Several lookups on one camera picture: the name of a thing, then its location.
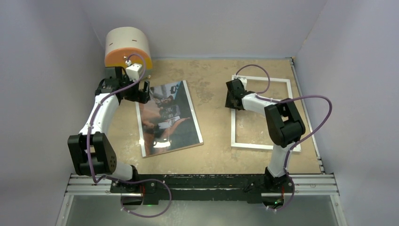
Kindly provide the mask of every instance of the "wooden tabletop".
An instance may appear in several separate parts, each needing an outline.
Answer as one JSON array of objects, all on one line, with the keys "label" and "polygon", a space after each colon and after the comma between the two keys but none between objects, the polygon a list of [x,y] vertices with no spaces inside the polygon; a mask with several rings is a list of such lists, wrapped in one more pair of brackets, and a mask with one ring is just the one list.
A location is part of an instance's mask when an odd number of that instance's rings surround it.
[{"label": "wooden tabletop", "polygon": [[[107,135],[119,161],[135,165],[139,173],[177,174],[246,174],[264,173],[270,161],[271,150],[231,147],[231,111],[224,107],[226,82],[244,65],[258,64],[272,78],[289,79],[294,97],[299,96],[295,78],[288,60],[210,59],[210,60],[154,60],[149,79],[151,86],[186,80],[204,145],[166,154],[143,158],[134,102],[122,100]],[[239,73],[246,76],[265,77],[263,71],[249,67]],[[249,81],[247,90],[261,91],[267,82]],[[288,97],[285,83],[272,82],[265,97]],[[300,101],[296,106],[309,126]],[[236,142],[272,145],[268,136],[266,119],[260,114],[237,111]],[[320,173],[315,147],[311,138],[301,144],[302,151],[294,153],[289,163],[291,173]]]}]

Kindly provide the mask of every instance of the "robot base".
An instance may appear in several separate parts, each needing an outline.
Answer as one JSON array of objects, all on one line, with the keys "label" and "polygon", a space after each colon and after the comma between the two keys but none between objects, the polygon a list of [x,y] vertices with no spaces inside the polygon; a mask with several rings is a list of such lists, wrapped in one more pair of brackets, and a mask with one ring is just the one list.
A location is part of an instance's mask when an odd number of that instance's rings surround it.
[{"label": "robot base", "polygon": [[[184,201],[246,201],[274,206],[281,193],[292,192],[287,177],[282,177],[278,184],[268,185],[264,174],[139,174],[140,180],[158,179],[166,183],[173,200]],[[112,184],[111,193],[142,193],[143,205],[157,205],[159,200],[169,200],[167,189],[156,182],[138,185]],[[276,193],[277,196],[262,196]],[[138,200],[124,202],[127,205],[140,205]]]}]

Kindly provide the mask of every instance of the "white picture frame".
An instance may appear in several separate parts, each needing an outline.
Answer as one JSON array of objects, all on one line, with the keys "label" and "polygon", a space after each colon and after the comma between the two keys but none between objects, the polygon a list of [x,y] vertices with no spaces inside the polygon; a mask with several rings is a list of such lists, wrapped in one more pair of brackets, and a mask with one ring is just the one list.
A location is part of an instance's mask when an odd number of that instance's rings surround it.
[{"label": "white picture frame", "polygon": [[[231,80],[236,78],[245,78],[251,81],[268,81],[267,77],[254,77],[254,76],[244,76],[244,75],[232,75]],[[293,98],[291,81],[289,79],[276,79],[270,78],[270,82],[283,82],[287,85],[288,97]],[[263,150],[273,150],[273,145],[258,145],[258,144],[248,144],[248,143],[237,143],[236,142],[236,109],[231,109],[231,146],[240,148],[252,148],[252,149],[263,149]],[[294,148],[294,152],[301,152],[301,145]]]}]

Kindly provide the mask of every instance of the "black bracket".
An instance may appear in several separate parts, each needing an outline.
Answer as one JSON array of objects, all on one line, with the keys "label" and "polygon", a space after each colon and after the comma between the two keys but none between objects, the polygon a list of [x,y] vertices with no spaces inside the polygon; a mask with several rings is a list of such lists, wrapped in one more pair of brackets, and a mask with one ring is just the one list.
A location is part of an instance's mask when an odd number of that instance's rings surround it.
[{"label": "black bracket", "polygon": [[[105,68],[105,79],[103,79],[98,85],[95,95],[101,93],[112,93],[123,87],[133,84],[127,74],[123,74],[123,67],[106,67]],[[150,100],[150,82],[144,82],[144,88],[139,89],[140,83],[138,82],[133,87],[117,93],[119,103],[124,98],[129,101],[135,101],[139,103],[147,103]]]},{"label": "black bracket", "polygon": [[[71,153],[76,174],[90,174],[86,150],[86,135],[72,135],[68,138],[68,148]],[[116,154],[104,133],[95,133],[90,136],[90,145],[95,152],[91,154],[91,160],[95,174],[112,174],[116,169]]]},{"label": "black bracket", "polygon": [[264,113],[271,140],[283,148],[299,141],[305,133],[305,125],[294,102],[267,106]]},{"label": "black bracket", "polygon": [[246,95],[253,93],[253,91],[246,91],[244,85],[239,79],[234,79],[226,82],[227,85],[227,97],[225,107],[244,110],[242,105],[242,98]]}]

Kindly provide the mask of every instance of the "lavender wall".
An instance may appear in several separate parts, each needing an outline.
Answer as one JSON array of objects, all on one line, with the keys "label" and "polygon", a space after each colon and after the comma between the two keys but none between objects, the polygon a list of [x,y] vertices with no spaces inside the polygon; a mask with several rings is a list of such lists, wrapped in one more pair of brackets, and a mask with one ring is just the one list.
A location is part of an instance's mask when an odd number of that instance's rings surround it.
[{"label": "lavender wall", "polygon": [[54,225],[104,52],[75,0],[2,0],[0,30],[0,225]]},{"label": "lavender wall", "polygon": [[81,0],[105,43],[142,30],[153,57],[292,57],[327,0]]},{"label": "lavender wall", "polygon": [[[304,94],[330,97],[316,135],[351,226],[398,225],[399,1],[329,0],[295,61]],[[306,101],[321,122],[323,102]]]}]

